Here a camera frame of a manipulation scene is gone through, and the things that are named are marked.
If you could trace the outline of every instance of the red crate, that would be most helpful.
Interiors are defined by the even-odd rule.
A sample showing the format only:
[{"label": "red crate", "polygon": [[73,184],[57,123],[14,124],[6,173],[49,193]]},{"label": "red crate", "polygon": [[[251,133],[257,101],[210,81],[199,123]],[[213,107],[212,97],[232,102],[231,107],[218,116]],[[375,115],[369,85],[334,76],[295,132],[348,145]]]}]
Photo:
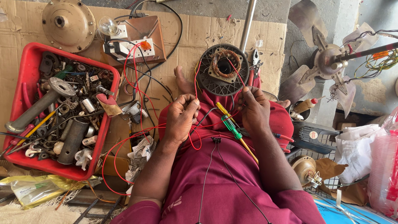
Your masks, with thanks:
[{"label": "red crate", "polygon": [[[80,61],[85,64],[110,70],[115,77],[112,82],[111,91],[115,93],[115,96],[117,95],[117,90],[120,80],[118,78],[119,72],[112,66],[97,61],[93,61],[85,57],[74,55],[65,51],[61,51],[41,43],[29,43],[24,47],[22,52],[18,82],[11,108],[11,117],[10,117],[11,121],[16,120],[21,114],[23,114],[24,111],[27,110],[22,96],[22,82],[26,82],[27,91],[29,93],[30,100],[31,102],[33,102],[34,95],[37,92],[36,83],[40,79],[39,67],[41,63],[42,54],[44,51],[53,52],[54,54],[58,54],[76,61]],[[108,117],[105,113],[102,118],[101,126],[99,128],[100,130],[98,132],[98,139],[94,147],[92,155],[93,159],[91,160],[90,166],[86,171],[83,171],[81,169],[81,166],[75,166],[73,164],[63,165],[52,159],[44,159],[41,161],[38,161],[37,158],[30,159],[25,156],[25,150],[20,150],[19,152],[14,152],[10,155],[4,154],[4,157],[6,160],[12,163],[16,163],[26,167],[31,167],[34,169],[39,169],[49,173],[54,173],[56,175],[60,175],[62,177],[66,177],[76,181],[87,180],[90,176],[93,175],[94,170],[97,166],[97,161],[100,156],[110,122],[111,118]],[[10,145],[10,141],[12,139],[13,137],[6,136],[3,144],[3,150],[5,150],[5,148],[7,148]]]}]

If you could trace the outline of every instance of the fan blade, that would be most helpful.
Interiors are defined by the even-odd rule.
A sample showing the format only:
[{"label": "fan blade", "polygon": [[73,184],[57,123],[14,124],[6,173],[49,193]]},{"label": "fan blade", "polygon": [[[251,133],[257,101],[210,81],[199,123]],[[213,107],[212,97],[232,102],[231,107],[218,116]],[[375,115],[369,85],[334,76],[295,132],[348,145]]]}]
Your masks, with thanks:
[{"label": "fan blade", "polygon": [[377,34],[374,36],[367,34],[366,36],[359,38],[354,42],[347,43],[347,41],[359,37],[359,35],[365,31],[372,31],[373,33],[375,32],[367,23],[364,22],[357,30],[350,33],[348,36],[346,36],[343,39],[343,44],[344,44],[343,52],[349,51],[348,44],[351,45],[352,50],[356,52],[366,51],[369,48],[371,48],[378,40]]},{"label": "fan blade", "polygon": [[279,90],[279,100],[290,100],[292,104],[305,96],[314,86],[315,80],[299,84],[301,78],[310,69],[306,65],[302,65],[297,69],[285,82],[281,84]]},{"label": "fan blade", "polygon": [[316,26],[325,38],[328,36],[328,30],[319,14],[318,8],[310,0],[301,0],[293,5],[289,10],[288,18],[299,28],[309,47],[315,46],[312,37],[312,26]]},{"label": "fan blade", "polygon": [[[342,78],[344,81],[349,80],[348,76],[344,76]],[[337,98],[337,101],[343,107],[345,118],[347,118],[347,116],[351,110],[352,102],[354,101],[355,92],[357,91],[357,87],[355,86],[354,82],[350,82],[349,84],[344,83],[344,85],[347,89],[348,95],[344,94],[341,90],[336,89],[336,98]],[[332,89],[334,89],[334,88],[336,88],[335,84],[329,88],[329,91],[332,92]]]}]

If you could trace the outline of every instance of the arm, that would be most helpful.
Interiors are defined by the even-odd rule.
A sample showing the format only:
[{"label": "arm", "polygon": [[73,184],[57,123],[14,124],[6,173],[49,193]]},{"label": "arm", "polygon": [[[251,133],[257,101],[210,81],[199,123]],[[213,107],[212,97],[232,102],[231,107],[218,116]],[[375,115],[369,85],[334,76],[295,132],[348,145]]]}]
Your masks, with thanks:
[{"label": "arm", "polygon": [[192,94],[180,95],[169,107],[166,134],[135,181],[128,206],[149,200],[162,207],[177,148],[187,139],[199,109]]},{"label": "arm", "polygon": [[236,108],[249,132],[258,158],[264,190],[275,194],[284,190],[302,190],[300,181],[289,165],[269,128],[269,101],[256,87],[244,87]]}]

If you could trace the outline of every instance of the copper winding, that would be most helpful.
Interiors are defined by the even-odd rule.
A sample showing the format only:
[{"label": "copper winding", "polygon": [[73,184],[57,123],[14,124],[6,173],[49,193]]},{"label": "copper winding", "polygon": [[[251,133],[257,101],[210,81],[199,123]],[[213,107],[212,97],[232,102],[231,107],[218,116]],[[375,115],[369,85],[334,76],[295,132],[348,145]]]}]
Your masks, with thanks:
[{"label": "copper winding", "polygon": [[229,60],[232,62],[232,64],[237,65],[237,66],[235,67],[237,72],[240,71],[241,64],[240,64],[239,56],[238,56],[236,53],[234,53],[233,51],[230,51],[230,50],[222,50],[222,51],[218,52],[217,54],[214,54],[213,61],[212,61],[213,70],[214,70],[214,72],[215,72],[217,75],[220,75],[220,76],[222,76],[222,77],[224,77],[224,78],[232,78],[232,77],[234,77],[235,75],[237,75],[237,74],[235,74],[235,70],[232,69],[232,72],[231,72],[231,73],[229,73],[229,74],[224,74],[224,73],[222,73],[222,72],[220,71],[220,69],[219,69],[218,66],[217,66],[218,61],[219,61],[220,59],[222,59],[222,58],[225,58],[225,57],[226,57],[226,58],[229,58]]}]

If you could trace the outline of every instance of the earphone wire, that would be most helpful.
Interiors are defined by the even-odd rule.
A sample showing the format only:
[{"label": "earphone wire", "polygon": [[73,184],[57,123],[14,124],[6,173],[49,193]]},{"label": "earphone wire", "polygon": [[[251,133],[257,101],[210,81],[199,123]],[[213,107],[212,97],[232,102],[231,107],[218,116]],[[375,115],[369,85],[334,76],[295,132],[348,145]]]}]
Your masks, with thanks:
[{"label": "earphone wire", "polygon": [[267,217],[264,215],[263,211],[261,211],[261,209],[254,203],[254,201],[249,197],[248,194],[246,194],[246,192],[239,186],[238,182],[235,180],[235,177],[232,175],[231,171],[229,171],[228,166],[226,165],[224,159],[221,156],[220,150],[218,148],[217,145],[217,151],[219,152],[219,155],[222,159],[222,161],[224,162],[224,165],[226,167],[226,169],[228,170],[229,174],[231,175],[232,179],[235,181],[236,185],[243,191],[243,193],[247,196],[247,198],[254,204],[254,206],[261,212],[261,214],[264,216],[265,220],[267,221],[268,224],[272,224],[271,222],[268,221]]},{"label": "earphone wire", "polygon": [[213,159],[213,152],[216,149],[217,145],[218,145],[217,143],[214,145],[214,149],[213,149],[213,151],[211,151],[211,154],[210,154],[210,163],[209,163],[209,166],[207,167],[206,174],[205,174],[205,179],[203,181],[202,198],[200,199],[199,220],[198,220],[198,222],[196,224],[201,224],[201,222],[200,222],[200,214],[202,212],[202,202],[203,202],[203,193],[205,191],[206,176],[207,176],[207,172],[209,171],[209,168],[210,168],[210,165],[211,165],[211,161]]}]

